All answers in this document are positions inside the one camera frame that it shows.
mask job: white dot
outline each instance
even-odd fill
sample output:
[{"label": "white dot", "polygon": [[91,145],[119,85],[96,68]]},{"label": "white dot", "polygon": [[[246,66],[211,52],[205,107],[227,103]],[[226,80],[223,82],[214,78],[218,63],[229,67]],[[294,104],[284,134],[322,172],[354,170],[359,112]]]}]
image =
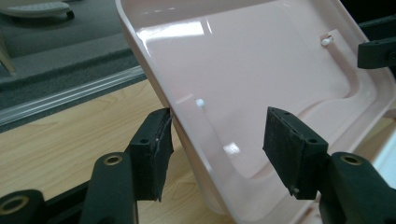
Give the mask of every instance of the white dot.
[{"label": "white dot", "polygon": [[323,47],[326,47],[326,46],[328,46],[330,43],[332,43],[333,41],[334,41],[334,39],[333,39],[331,36],[329,36],[329,37],[323,39],[323,40],[320,42],[320,44],[321,44]]},{"label": "white dot", "polygon": [[204,107],[205,102],[203,99],[198,99],[195,101],[195,103],[198,105],[198,107]]}]

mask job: pink plastic tray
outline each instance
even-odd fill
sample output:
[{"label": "pink plastic tray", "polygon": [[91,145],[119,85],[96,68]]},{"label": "pink plastic tray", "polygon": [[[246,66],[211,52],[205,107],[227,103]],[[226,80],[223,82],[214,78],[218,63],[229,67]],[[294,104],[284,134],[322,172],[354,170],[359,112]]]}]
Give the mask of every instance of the pink plastic tray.
[{"label": "pink plastic tray", "polygon": [[117,0],[125,36],[177,132],[208,205],[239,223],[295,222],[262,150],[267,106],[352,151],[395,95],[357,68],[366,40],[339,1]]}]

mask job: wooden surface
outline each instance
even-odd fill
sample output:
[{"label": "wooden surface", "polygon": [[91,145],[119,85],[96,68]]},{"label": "wooden surface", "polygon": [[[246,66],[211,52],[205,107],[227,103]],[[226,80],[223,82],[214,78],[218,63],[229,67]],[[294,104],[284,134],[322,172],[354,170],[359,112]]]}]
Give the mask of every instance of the wooden surface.
[{"label": "wooden surface", "polygon": [[[123,151],[146,115],[162,108],[147,81],[0,134],[0,197],[39,189],[46,199],[91,178],[94,162]],[[140,223],[233,223],[203,201],[173,131],[163,202],[139,202]]]}]

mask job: gray surface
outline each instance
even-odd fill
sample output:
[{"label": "gray surface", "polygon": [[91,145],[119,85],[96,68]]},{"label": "gray surface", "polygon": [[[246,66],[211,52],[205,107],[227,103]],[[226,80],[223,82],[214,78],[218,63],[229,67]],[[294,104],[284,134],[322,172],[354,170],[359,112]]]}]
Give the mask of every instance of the gray surface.
[{"label": "gray surface", "polygon": [[114,0],[68,2],[76,17],[60,15],[14,22],[0,16],[0,29],[15,74],[0,69],[0,84],[128,49]]},{"label": "gray surface", "polygon": [[[0,110],[32,102],[138,66],[121,34],[114,0],[68,2],[76,17],[66,15],[14,23],[0,15],[0,29],[17,69],[0,66]],[[105,91],[0,126],[0,132],[46,117],[73,105],[132,85],[144,75]]]}]

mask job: mounting hole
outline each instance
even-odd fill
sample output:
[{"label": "mounting hole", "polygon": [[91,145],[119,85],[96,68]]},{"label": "mounting hole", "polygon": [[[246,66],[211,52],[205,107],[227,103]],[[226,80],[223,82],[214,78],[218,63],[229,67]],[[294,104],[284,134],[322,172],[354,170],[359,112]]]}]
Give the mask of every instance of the mounting hole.
[{"label": "mounting hole", "polygon": [[341,160],[351,165],[361,165],[361,159],[350,155],[342,155]]},{"label": "mounting hole", "polygon": [[149,140],[146,138],[140,139],[140,143],[142,143],[142,144],[147,144],[148,142],[149,142]]},{"label": "mounting hole", "polygon": [[121,156],[109,156],[105,158],[105,165],[115,165],[122,161]]},{"label": "mounting hole", "polygon": [[314,138],[310,138],[310,139],[308,139],[308,142],[310,142],[310,143],[317,143],[318,140],[317,140],[317,139],[314,139]]},{"label": "mounting hole", "polygon": [[18,195],[0,204],[0,216],[12,214],[22,209],[29,202],[29,198]]}]

